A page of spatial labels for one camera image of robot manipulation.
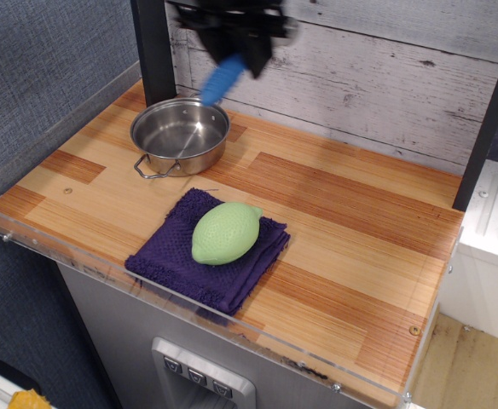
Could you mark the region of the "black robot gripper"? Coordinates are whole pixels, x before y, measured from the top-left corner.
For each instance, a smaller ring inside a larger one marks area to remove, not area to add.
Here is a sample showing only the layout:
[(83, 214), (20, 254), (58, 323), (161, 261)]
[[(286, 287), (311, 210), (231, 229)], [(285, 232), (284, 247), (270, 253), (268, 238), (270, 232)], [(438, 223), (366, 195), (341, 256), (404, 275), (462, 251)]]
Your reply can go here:
[[(292, 39), (298, 22), (283, 13), (282, 1), (167, 1), (177, 11), (178, 20), (198, 37), (219, 65), (229, 57), (242, 54), (252, 77), (260, 77), (272, 58), (271, 38)], [(243, 45), (234, 29), (248, 30)]]

